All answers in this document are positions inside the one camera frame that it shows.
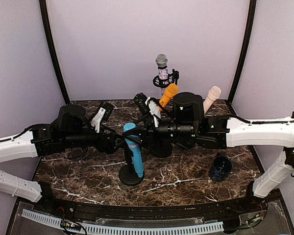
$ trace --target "lavender wall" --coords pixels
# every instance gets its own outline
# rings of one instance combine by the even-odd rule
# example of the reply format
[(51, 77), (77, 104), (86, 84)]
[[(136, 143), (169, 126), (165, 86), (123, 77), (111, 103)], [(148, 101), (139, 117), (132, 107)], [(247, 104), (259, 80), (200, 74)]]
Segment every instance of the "lavender wall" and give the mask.
[(180, 91), (227, 98), (249, 0), (48, 1), (55, 45), (72, 100), (127, 99), (152, 84), (164, 53)]
[[(39, 2), (0, 0), (0, 137), (53, 121), (64, 104), (52, 67)], [(31, 179), (38, 159), (0, 164)], [(0, 192), (0, 235), (5, 234), (15, 198)]]
[[(280, 118), (294, 111), (294, 0), (257, 1), (248, 54), (233, 104), (244, 118)], [(267, 169), (281, 147), (256, 148)], [(294, 223), (294, 178), (281, 185)]]

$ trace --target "marble table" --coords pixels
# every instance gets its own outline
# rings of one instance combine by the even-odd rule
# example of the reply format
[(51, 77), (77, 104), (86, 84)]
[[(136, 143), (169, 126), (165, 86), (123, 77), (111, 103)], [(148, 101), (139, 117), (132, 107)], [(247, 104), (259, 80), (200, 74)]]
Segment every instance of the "marble table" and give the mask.
[[(133, 100), (107, 101), (115, 109), (106, 126), (122, 132), (123, 125), (137, 119), (140, 112)], [(77, 101), (87, 115), (95, 112), (100, 101)], [(208, 115), (229, 114), (222, 100), (216, 101)], [(226, 181), (213, 182), (209, 168), (220, 152), (233, 162)], [(142, 150), (144, 181), (134, 187), (123, 185), (118, 177), (125, 164), (123, 150), (107, 155), (90, 147), (68, 149), (41, 159), (34, 180), (50, 183), (57, 198), (110, 206), (182, 206), (240, 198), (246, 186), (261, 173), (247, 146), (211, 150), (196, 146), (190, 150), (173, 145), (173, 154), (160, 159)]]

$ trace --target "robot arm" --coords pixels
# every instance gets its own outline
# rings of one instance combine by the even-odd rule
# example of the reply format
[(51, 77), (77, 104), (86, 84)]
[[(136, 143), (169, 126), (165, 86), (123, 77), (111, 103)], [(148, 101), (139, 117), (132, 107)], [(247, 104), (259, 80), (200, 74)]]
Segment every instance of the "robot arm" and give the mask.
[[(37, 124), (16, 136), (0, 139), (0, 163), (64, 152), (66, 148), (94, 146), (99, 152), (113, 153), (117, 134), (101, 125), (111, 115), (113, 106), (105, 103), (93, 116), (92, 123), (85, 117), (85, 109), (77, 105), (63, 106), (59, 117), (51, 124)], [(28, 181), (0, 170), (0, 191), (38, 202), (44, 195), (53, 196), (49, 185)]]
[(14, 139), (13, 136), (0, 139), (0, 163), (19, 159), (38, 157), (36, 147), (31, 143), (33, 133), (26, 131)]
[(292, 117), (267, 120), (245, 120), (234, 115), (204, 117), (201, 97), (191, 93), (177, 94), (172, 111), (173, 120), (161, 120), (158, 127), (146, 127), (145, 121), (144, 126), (126, 131), (123, 136), (143, 147), (154, 144), (155, 139), (169, 139), (185, 148), (192, 147), (195, 142), (211, 149), (240, 145), (283, 146), (283, 152), (273, 165), (253, 182), (252, 196), (257, 198), (266, 197), (294, 172), (294, 112)]

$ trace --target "microphone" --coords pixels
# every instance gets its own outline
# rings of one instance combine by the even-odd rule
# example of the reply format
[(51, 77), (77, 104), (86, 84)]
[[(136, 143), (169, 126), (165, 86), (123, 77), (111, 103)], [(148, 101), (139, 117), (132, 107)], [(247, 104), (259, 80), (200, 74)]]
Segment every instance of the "microphone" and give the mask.
[(170, 102), (170, 100), (178, 93), (178, 86), (174, 83), (171, 83), (167, 88), (162, 96), (161, 100), (159, 101), (160, 105), (162, 107), (166, 107), (166, 105)]
[(208, 111), (210, 106), (215, 102), (217, 99), (219, 99), (221, 94), (221, 89), (217, 86), (213, 86), (207, 95), (207, 98), (205, 99), (203, 106), (204, 106), (204, 114)]
[[(123, 131), (128, 131), (136, 127), (136, 124), (133, 122), (129, 122), (124, 125)], [(129, 149), (132, 151), (133, 156), (132, 156), (132, 161), (134, 165), (135, 172), (137, 173), (139, 178), (142, 178), (144, 176), (144, 165), (143, 165), (143, 159), (142, 159), (142, 154), (141, 154), (141, 149), (138, 144), (136, 144), (133, 141), (125, 139)]]
[[(157, 55), (156, 63), (158, 65), (158, 75), (160, 80), (168, 79), (168, 67), (167, 67), (168, 58), (164, 54)], [(165, 94), (166, 88), (161, 88), (161, 96)]]

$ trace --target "dark blue cup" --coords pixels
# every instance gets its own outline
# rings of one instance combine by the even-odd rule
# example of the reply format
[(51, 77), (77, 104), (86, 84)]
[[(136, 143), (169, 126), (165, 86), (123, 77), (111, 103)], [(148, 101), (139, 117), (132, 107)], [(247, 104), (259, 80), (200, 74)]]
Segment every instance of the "dark blue cup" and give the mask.
[(214, 159), (214, 162), (210, 169), (210, 178), (213, 181), (221, 182), (226, 179), (233, 168), (233, 164), (230, 159), (224, 156), (218, 156)]

